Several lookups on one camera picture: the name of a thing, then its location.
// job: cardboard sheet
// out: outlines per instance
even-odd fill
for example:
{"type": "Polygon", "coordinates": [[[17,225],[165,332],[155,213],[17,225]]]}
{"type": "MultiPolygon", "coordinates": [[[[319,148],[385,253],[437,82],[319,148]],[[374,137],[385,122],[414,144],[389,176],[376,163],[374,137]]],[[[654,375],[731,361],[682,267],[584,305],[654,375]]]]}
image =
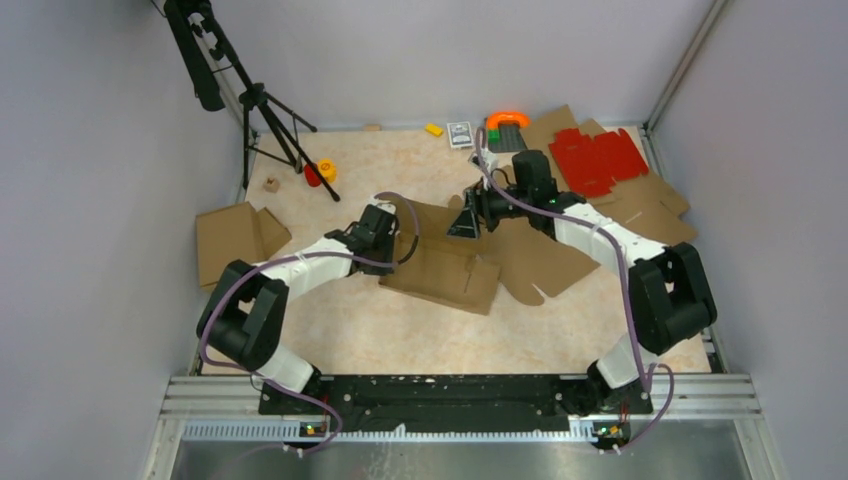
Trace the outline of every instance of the cardboard sheet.
{"type": "Polygon", "coordinates": [[[265,260],[256,210],[243,202],[197,216],[197,276],[211,292],[221,272],[233,260],[265,260]]]}
{"type": "Polygon", "coordinates": [[[207,292],[233,260],[267,260],[292,238],[268,209],[257,212],[247,202],[200,214],[195,224],[198,282],[207,292]]]}
{"type": "MultiPolygon", "coordinates": [[[[458,209],[411,201],[420,238],[415,254],[380,285],[471,313],[487,315],[498,291],[500,266],[479,254],[487,242],[446,235],[458,209]]],[[[414,223],[403,203],[395,203],[401,233],[395,237],[395,261],[412,247],[414,223]]]]}

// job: small wooden cube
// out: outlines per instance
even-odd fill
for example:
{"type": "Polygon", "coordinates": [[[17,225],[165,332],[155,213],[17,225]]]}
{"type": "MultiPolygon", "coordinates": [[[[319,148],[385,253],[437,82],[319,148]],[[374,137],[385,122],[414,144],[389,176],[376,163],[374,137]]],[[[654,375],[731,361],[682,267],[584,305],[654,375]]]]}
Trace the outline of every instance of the small wooden cube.
{"type": "Polygon", "coordinates": [[[280,189],[280,181],[274,177],[268,177],[265,179],[265,183],[262,184],[262,190],[270,193],[277,193],[277,190],[280,189]]]}

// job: tripod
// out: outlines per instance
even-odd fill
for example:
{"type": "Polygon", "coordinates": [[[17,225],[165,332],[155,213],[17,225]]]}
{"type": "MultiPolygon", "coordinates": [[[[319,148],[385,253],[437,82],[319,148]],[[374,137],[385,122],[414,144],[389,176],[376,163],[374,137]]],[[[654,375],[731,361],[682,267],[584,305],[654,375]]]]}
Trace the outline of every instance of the tripod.
{"type": "Polygon", "coordinates": [[[244,66],[239,61],[238,55],[236,55],[236,51],[233,49],[232,44],[229,40],[227,40],[227,36],[224,34],[224,30],[221,29],[221,25],[218,24],[217,20],[215,20],[215,15],[212,13],[212,6],[209,4],[209,1],[168,0],[165,2],[164,10],[166,17],[168,18],[168,22],[171,25],[171,30],[174,32],[174,38],[177,40],[177,44],[180,47],[180,53],[183,55],[183,59],[186,62],[189,75],[192,77],[192,82],[195,86],[195,93],[205,109],[211,111],[220,110],[221,108],[224,108],[224,104],[220,98],[218,85],[215,79],[212,78],[212,74],[214,72],[209,70],[209,66],[206,64],[206,60],[203,58],[197,43],[192,38],[192,33],[196,36],[202,36],[202,30],[205,30],[206,32],[215,35],[217,43],[214,48],[209,50],[209,54],[215,60],[221,60],[222,58],[227,57],[227,59],[230,60],[230,65],[221,70],[233,68],[241,82],[244,84],[245,91],[239,95],[239,102],[242,104],[242,113],[244,114],[244,129],[242,131],[242,146],[244,149],[242,187],[247,189],[249,181],[247,176],[248,156],[250,151],[254,150],[287,165],[291,165],[297,173],[303,172],[304,166],[303,163],[301,163],[302,159],[303,162],[306,163],[306,168],[312,169],[312,172],[315,173],[315,176],[318,177],[321,184],[324,185],[324,188],[327,189],[333,200],[337,202],[340,201],[341,197],[339,197],[339,194],[333,190],[333,187],[331,187],[329,183],[327,183],[327,180],[323,177],[323,175],[321,175],[321,172],[318,171],[318,167],[315,166],[315,163],[312,162],[309,155],[307,155],[306,152],[303,151],[303,148],[300,147],[300,143],[298,143],[297,138],[292,136],[291,132],[289,132],[286,126],[283,125],[283,122],[281,122],[274,111],[271,110],[271,106],[268,102],[270,101],[281,110],[291,115],[295,132],[297,132],[297,125],[294,122],[302,123],[313,132],[318,129],[304,120],[300,115],[296,114],[292,109],[283,105],[283,103],[274,98],[273,95],[266,92],[264,84],[253,83],[250,76],[247,74],[247,71],[244,69],[244,66]],[[199,13],[203,16],[200,26],[191,25],[188,22],[188,17],[193,13],[199,13]],[[265,122],[268,124],[268,128],[271,129],[271,133],[274,135],[274,138],[277,139],[280,147],[282,147],[283,152],[286,155],[285,159],[263,152],[256,148],[256,146],[250,144],[250,112],[254,108],[258,109],[259,113],[262,114],[262,118],[265,119],[265,122]],[[294,156],[290,146],[294,147],[297,151],[297,157],[294,156]]]}
{"type": "Polygon", "coordinates": [[[312,160],[309,158],[309,155],[307,155],[306,152],[303,151],[303,148],[301,148],[300,143],[298,143],[297,139],[292,136],[288,128],[283,125],[283,122],[281,122],[277,115],[274,113],[274,111],[271,110],[271,106],[268,105],[268,102],[270,101],[271,103],[279,107],[282,111],[291,115],[293,123],[300,122],[312,132],[316,132],[318,131],[318,129],[315,128],[315,126],[311,123],[304,120],[303,117],[295,113],[294,110],[283,105],[283,103],[277,100],[273,95],[266,92],[264,84],[248,84],[246,82],[249,81],[249,78],[247,80],[242,78],[242,81],[245,82],[245,85],[249,85],[247,87],[247,90],[245,90],[244,93],[239,95],[239,103],[242,104],[242,112],[244,113],[244,130],[242,131],[242,146],[244,149],[242,187],[247,189],[247,184],[249,181],[247,176],[248,157],[250,151],[253,150],[267,157],[271,157],[274,160],[280,161],[287,165],[291,165],[292,167],[294,167],[294,171],[297,173],[303,172],[303,163],[300,161],[302,159],[304,162],[306,162],[306,168],[311,168],[312,171],[315,172],[315,175],[321,181],[321,184],[323,184],[324,188],[326,188],[327,191],[330,192],[330,196],[333,197],[333,200],[337,202],[340,201],[341,197],[339,196],[339,194],[336,193],[335,190],[333,190],[333,187],[331,187],[329,183],[327,183],[327,180],[325,180],[321,173],[318,171],[318,167],[315,166],[315,163],[312,162],[312,160]],[[265,122],[268,124],[268,128],[271,129],[271,133],[274,135],[274,138],[277,139],[277,143],[279,143],[280,146],[283,148],[283,152],[285,153],[286,158],[281,158],[276,155],[272,155],[250,144],[251,135],[250,123],[248,119],[250,118],[250,112],[254,109],[254,107],[259,109],[259,113],[262,114],[262,118],[265,119],[265,122]],[[295,150],[297,150],[297,157],[294,156],[294,153],[292,152],[291,148],[289,148],[289,143],[291,144],[291,146],[294,147],[295,150]]]}

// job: orange object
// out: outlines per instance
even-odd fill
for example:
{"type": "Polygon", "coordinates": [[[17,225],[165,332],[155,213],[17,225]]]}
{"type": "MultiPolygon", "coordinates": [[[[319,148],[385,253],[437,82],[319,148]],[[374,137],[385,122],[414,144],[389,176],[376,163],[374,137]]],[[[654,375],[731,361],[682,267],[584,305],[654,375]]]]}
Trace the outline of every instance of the orange object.
{"type": "Polygon", "coordinates": [[[486,129],[497,130],[498,125],[504,123],[517,123],[519,127],[524,128],[530,125],[530,118],[521,112],[495,112],[486,119],[486,129]]]}

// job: gray wall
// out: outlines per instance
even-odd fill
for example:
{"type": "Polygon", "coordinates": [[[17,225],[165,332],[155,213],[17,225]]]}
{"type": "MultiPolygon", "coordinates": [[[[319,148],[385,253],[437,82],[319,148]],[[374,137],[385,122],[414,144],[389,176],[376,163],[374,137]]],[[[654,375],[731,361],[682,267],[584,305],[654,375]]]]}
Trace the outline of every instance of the gray wall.
{"type": "Polygon", "coordinates": [[[188,365],[194,215],[234,196],[239,132],[170,35],[145,0],[0,15],[3,478],[135,478],[188,365]]]}
{"type": "Polygon", "coordinates": [[[644,120],[710,0],[217,2],[254,81],[318,126],[570,103],[644,120]]]}
{"type": "Polygon", "coordinates": [[[848,3],[736,2],[660,132],[792,478],[845,478],[848,3]]]}

